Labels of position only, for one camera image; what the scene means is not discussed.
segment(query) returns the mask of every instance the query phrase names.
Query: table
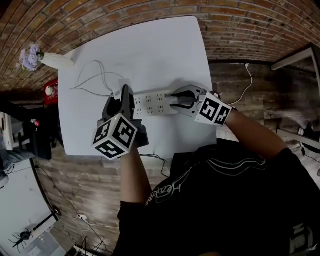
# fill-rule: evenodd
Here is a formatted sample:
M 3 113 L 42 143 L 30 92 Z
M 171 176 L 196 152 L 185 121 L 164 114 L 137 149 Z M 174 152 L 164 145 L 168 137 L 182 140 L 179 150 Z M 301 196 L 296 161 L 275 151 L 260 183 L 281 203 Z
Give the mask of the table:
M 119 90 L 121 77 L 130 80 L 134 93 L 190 84 L 212 89 L 202 34 L 198 20 L 192 16 L 130 26 L 65 56 L 75 62 L 74 67 L 61 69 L 58 74 L 59 115 L 68 155 L 100 156 L 91 145 L 106 95 L 110 94 L 101 73 L 107 72 L 104 81 L 114 93 Z M 82 89 L 72 89 L 79 85 Z M 174 153 L 192 152 L 217 141 L 213 126 L 180 113 L 146 117 L 142 124 L 150 145 L 140 148 L 141 154 L 172 158 Z

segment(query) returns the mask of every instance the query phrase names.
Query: forearm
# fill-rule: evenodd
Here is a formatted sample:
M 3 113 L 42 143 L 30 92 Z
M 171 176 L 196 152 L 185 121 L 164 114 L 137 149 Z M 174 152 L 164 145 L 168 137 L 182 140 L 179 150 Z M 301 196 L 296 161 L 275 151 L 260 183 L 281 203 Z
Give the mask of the forearm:
M 225 124 L 242 145 L 266 160 L 273 159 L 287 148 L 274 132 L 238 111 L 232 110 Z
M 138 149 L 132 146 L 131 152 L 121 157 L 121 201 L 146 203 L 151 187 Z

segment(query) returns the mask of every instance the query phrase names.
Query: red container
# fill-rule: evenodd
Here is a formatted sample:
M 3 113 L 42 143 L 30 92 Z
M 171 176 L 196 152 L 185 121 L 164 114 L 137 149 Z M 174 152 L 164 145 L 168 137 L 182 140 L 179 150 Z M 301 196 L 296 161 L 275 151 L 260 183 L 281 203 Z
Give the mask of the red container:
M 52 94 L 47 95 L 46 91 L 52 91 Z M 58 78 L 48 82 L 44 86 L 44 104 L 58 104 Z

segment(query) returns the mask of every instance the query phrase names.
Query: black spider-like object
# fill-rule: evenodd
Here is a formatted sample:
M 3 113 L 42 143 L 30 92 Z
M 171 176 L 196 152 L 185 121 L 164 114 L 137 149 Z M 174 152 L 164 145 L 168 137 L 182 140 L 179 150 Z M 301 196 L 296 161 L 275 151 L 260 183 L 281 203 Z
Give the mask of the black spider-like object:
M 14 234 L 13 234 L 12 236 L 13 236 L 14 238 L 18 239 L 18 241 L 13 242 L 13 241 L 11 241 L 10 239 L 9 239 L 9 241 L 14 244 L 14 246 L 13 246 L 12 248 L 15 248 L 15 247 L 16 247 L 16 248 L 18 249 L 18 252 L 19 252 L 19 253 L 20 253 L 19 245 L 22 244 L 22 247 L 23 247 L 23 249 L 24 249 L 25 246 L 27 246 L 25 240 L 29 240 L 29 239 L 30 239 L 30 236 L 34 237 L 34 236 L 32 235 L 32 232 L 30 232 L 30 230 L 27 229 L 27 228 L 26 228 L 26 231 L 22 232 L 21 234 L 18 234 L 18 237 L 19 237 L 19 238 L 16 237 Z

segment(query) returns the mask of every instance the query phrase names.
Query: brick wall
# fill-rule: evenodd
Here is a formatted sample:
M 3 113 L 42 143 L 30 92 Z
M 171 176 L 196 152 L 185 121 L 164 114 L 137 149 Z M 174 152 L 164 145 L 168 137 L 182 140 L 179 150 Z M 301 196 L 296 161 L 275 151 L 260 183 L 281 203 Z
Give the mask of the brick wall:
M 13 0 L 0 20 L 0 91 L 31 95 L 57 77 L 44 65 L 15 68 L 31 42 L 66 54 L 112 31 L 179 16 L 197 17 L 209 59 L 276 61 L 309 42 L 320 46 L 312 0 Z

